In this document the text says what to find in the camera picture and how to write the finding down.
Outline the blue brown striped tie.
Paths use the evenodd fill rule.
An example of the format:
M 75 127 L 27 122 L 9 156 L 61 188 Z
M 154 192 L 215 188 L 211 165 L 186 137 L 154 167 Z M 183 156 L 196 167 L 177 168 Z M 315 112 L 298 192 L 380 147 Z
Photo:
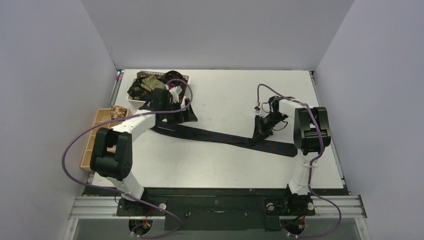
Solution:
M 214 132 L 180 124 L 159 122 L 152 127 L 151 130 L 160 135 L 177 139 L 227 144 L 286 157 L 295 157 L 298 154 L 298 149 L 293 143 L 271 141 L 266 139 L 255 141 L 248 137 Z

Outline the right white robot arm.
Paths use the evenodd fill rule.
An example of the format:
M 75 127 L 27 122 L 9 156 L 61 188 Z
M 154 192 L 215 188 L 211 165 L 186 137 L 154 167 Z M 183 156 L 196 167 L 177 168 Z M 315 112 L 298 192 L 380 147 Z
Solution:
M 292 194 L 282 199 L 283 209 L 294 214 L 302 207 L 299 196 L 309 195 L 311 178 L 317 160 L 323 155 L 331 143 L 331 131 L 327 109 L 325 107 L 309 107 L 296 98 L 280 96 L 271 97 L 269 110 L 263 110 L 262 104 L 255 106 L 253 144 L 273 135 L 274 127 L 287 118 L 293 120 L 293 144 L 297 148 L 296 165 L 288 188 Z

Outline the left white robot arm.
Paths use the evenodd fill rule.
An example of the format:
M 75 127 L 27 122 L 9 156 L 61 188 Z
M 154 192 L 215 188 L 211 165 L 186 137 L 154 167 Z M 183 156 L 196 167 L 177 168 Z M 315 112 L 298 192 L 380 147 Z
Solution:
M 132 173 L 133 142 L 162 121 L 189 122 L 193 115 L 192 99 L 179 96 L 179 88 L 157 88 L 153 97 L 132 116 L 118 125 L 97 130 L 90 159 L 90 169 L 110 181 L 121 196 L 130 201 L 129 208 L 136 215 L 149 209 L 145 188 Z

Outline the pile of patterned ties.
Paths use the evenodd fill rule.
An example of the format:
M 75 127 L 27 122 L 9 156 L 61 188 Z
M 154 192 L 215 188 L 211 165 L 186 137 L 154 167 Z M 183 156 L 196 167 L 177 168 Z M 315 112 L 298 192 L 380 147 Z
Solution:
M 166 73 L 148 73 L 146 71 L 139 71 L 130 88 L 128 89 L 128 98 L 136 101 L 148 102 L 153 96 L 155 89 L 165 89 L 166 87 L 173 88 L 176 86 L 181 87 L 179 99 L 181 100 L 185 95 L 186 85 L 179 81 L 170 80 L 180 79 L 188 83 L 181 73 L 175 70 L 170 70 Z

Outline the white perforated plastic basket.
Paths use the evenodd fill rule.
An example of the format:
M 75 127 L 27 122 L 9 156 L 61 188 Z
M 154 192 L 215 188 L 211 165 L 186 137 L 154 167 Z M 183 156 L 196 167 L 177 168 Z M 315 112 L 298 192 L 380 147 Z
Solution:
M 131 86 L 127 90 L 127 100 L 135 109 L 138 109 L 151 100 L 153 96 L 152 87 L 160 87 L 159 82 L 165 85 L 174 77 L 181 80 L 184 79 L 186 83 L 190 82 L 188 75 L 183 75 L 176 70 L 170 70 L 165 73 L 141 70 L 136 74 Z

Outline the rolled floral tie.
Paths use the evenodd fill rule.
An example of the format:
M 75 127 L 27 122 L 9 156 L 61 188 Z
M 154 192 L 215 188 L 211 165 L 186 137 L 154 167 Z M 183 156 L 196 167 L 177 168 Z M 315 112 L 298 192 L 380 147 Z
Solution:
M 128 111 L 129 110 L 126 107 L 118 106 L 118 105 L 112 105 L 110 107 L 110 119 L 115 120 L 115 119 L 124 118 L 124 117 L 127 116 Z

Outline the wooden compartment tray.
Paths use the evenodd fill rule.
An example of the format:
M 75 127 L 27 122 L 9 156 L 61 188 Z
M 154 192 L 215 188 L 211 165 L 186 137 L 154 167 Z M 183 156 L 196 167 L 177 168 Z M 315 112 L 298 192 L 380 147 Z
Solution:
M 128 116 L 131 116 L 132 113 L 131 113 L 131 110 L 129 108 L 127 108 L 127 109 L 128 109 L 128 114 L 127 114 L 127 117 L 128 117 Z M 97 110 L 93 125 L 96 126 L 100 123 L 107 122 L 107 121 L 110 121 L 110 120 L 111 120 L 110 107 L 109 108 L 99 108 Z M 82 170 L 84 170 L 86 172 L 92 171 L 91 168 L 90 168 L 90 160 L 91 160 L 91 156 L 92 156 L 92 153 L 93 153 L 94 142 L 95 142 L 95 137 L 96 137 L 97 131 L 100 128 L 111 128 L 111 127 L 117 126 L 120 123 L 122 123 L 122 121 L 114 121 L 114 122 L 110 122 L 110 123 L 105 123 L 105 124 L 102 124 L 100 126 L 97 126 L 96 128 L 92 129 L 89 132 L 89 139 L 88 139 L 88 142 L 86 144 L 85 152 L 82 156 L 82 160 L 81 160 L 81 163 L 80 163 L 80 168 Z

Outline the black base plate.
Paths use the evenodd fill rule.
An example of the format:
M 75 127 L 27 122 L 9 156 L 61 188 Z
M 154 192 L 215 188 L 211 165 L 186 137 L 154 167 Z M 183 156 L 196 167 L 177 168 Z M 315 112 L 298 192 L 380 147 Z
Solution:
M 244 231 L 282 229 L 299 232 L 305 217 L 334 218 L 348 206 L 348 190 L 316 189 L 312 196 L 294 196 L 283 188 L 157 188 L 149 187 L 143 203 L 122 199 L 110 190 L 87 188 L 75 200 L 74 218 L 129 220 L 145 232 L 155 220 L 167 231 Z

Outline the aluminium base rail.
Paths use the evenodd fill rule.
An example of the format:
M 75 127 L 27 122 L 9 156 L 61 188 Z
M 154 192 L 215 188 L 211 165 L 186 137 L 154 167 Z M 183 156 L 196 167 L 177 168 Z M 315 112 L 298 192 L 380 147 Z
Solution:
M 315 215 L 313 218 L 336 218 L 339 216 L 339 212 L 336 207 L 339 207 L 341 216 L 348 219 L 366 218 L 366 210 L 362 204 L 362 200 L 359 195 L 353 196 L 325 196 L 326 199 L 333 202 L 322 200 L 313 196 L 311 198 L 312 204 L 314 205 Z M 263 200 L 259 203 L 248 203 L 247 200 L 234 200 L 231 202 L 230 198 L 216 198 L 206 197 L 204 199 L 205 204 L 201 204 L 199 197 L 189 197 L 187 200 L 183 200 L 182 203 L 178 203 L 181 197 L 176 199 L 168 198 L 163 205 L 166 206 L 166 210 L 177 215 L 177 212 L 182 212 L 184 215 L 192 214 L 195 211 L 206 211 L 211 213 L 223 214 L 231 210 L 242 211 L 251 214 L 253 211 L 262 211 L 265 208 Z M 118 214 L 120 207 L 117 204 L 117 199 L 112 196 L 81 196 L 77 197 L 72 206 L 69 214 L 69 219 L 126 219 L 126 220 L 141 220 L 144 215 L 134 214 Z

